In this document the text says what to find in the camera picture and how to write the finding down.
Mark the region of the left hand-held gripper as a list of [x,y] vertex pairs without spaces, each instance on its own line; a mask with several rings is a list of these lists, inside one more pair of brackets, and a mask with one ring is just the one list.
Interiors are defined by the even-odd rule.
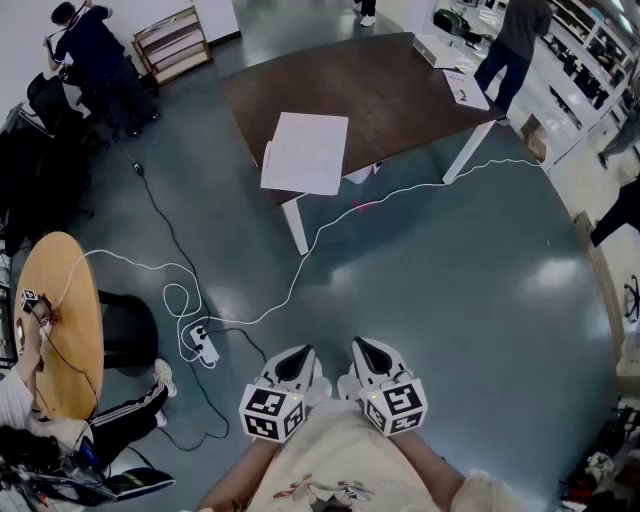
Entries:
[[[246,386],[239,407],[248,436],[284,443],[305,422],[310,395],[302,393],[302,384],[313,380],[315,362],[311,345],[289,348],[267,361],[256,381]],[[292,390],[280,384],[286,381]]]

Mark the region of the white paper booklet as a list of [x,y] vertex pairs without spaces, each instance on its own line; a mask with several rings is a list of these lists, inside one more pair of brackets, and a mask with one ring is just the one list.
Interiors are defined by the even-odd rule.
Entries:
[[283,112],[265,148],[263,189],[333,196],[342,176],[348,119]]

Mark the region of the person's left forearm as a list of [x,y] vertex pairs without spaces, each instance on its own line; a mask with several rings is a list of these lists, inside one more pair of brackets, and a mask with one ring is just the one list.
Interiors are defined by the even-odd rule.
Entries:
[[238,512],[247,506],[279,449],[275,442],[254,441],[200,500],[196,512]]

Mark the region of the person's right forearm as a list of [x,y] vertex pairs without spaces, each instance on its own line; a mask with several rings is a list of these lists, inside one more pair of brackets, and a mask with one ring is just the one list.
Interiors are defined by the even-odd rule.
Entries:
[[449,511],[454,496],[465,482],[465,476],[414,431],[397,434],[391,440],[419,475],[434,503],[442,511]]

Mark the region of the person's right white shoe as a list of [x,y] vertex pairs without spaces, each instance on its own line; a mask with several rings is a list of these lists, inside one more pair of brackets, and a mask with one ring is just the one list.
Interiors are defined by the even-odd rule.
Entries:
[[359,379],[351,373],[340,376],[337,381],[338,395],[343,401],[355,402],[359,400],[360,388],[361,385]]

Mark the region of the white power strip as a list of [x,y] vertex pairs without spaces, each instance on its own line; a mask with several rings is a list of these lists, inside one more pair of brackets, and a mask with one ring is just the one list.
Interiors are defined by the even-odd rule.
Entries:
[[196,325],[190,331],[192,341],[195,345],[194,352],[197,360],[208,369],[216,367],[220,355],[213,345],[206,329],[203,325]]

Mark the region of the person's cream printed shirt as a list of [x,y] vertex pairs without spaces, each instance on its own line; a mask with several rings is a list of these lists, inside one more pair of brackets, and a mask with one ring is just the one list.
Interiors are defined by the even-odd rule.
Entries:
[[273,458],[247,512],[524,512],[512,489],[474,471],[449,511],[356,406],[326,402]]

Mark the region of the white table leg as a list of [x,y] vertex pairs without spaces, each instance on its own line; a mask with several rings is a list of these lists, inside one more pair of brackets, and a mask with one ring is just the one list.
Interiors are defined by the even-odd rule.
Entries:
[[305,197],[306,194],[302,194],[284,202],[281,205],[281,209],[284,213],[292,238],[301,256],[305,256],[309,252],[306,233],[298,205],[299,201]]
[[451,184],[462,171],[463,167],[466,165],[468,160],[474,154],[476,149],[480,146],[481,142],[485,139],[485,137],[489,134],[490,130],[493,128],[495,122],[489,121],[478,125],[471,136],[464,144],[463,148],[459,152],[458,156],[454,159],[453,163],[450,165],[444,176],[442,177],[442,182],[446,185]]

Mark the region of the black round table base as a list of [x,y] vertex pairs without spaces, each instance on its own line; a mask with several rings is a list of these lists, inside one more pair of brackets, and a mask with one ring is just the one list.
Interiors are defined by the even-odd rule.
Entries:
[[102,311],[104,368],[137,377],[153,367],[158,334],[151,310],[140,298],[98,291]]

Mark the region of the cardboard box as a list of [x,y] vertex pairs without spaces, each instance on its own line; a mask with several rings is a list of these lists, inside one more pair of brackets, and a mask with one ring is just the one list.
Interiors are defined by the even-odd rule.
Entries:
[[531,114],[522,125],[520,131],[526,147],[535,160],[542,164],[546,160],[547,156],[547,146],[544,141],[546,137],[546,130],[544,126],[533,114]]

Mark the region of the white booklet with black print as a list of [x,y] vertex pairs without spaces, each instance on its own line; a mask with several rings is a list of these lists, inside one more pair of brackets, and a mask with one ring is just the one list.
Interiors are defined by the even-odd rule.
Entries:
[[484,92],[472,76],[447,69],[443,70],[443,75],[458,105],[482,111],[488,111],[490,109]]

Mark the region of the flat white box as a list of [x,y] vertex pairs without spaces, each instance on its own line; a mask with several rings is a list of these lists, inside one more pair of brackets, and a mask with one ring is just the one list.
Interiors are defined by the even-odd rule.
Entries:
[[435,69],[460,68],[464,55],[433,35],[416,35],[413,47]]

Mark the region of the wooden shelf rack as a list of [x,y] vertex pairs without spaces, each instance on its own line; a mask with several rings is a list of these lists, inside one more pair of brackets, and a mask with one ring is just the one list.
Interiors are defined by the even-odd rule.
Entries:
[[157,86],[212,60],[195,6],[136,33],[132,45]]

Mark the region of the black bag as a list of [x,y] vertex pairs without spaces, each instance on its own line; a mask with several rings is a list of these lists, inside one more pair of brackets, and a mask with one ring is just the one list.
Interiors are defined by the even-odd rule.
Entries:
[[470,31],[469,23],[461,15],[448,9],[438,9],[433,15],[433,24],[454,36],[462,37]]

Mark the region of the white shelving unit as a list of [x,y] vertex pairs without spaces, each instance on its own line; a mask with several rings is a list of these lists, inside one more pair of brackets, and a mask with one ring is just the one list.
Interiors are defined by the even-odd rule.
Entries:
[[621,12],[612,15],[583,0],[548,0],[554,10],[548,50],[559,61],[552,94],[578,124],[609,110],[620,121],[635,103],[640,41]]

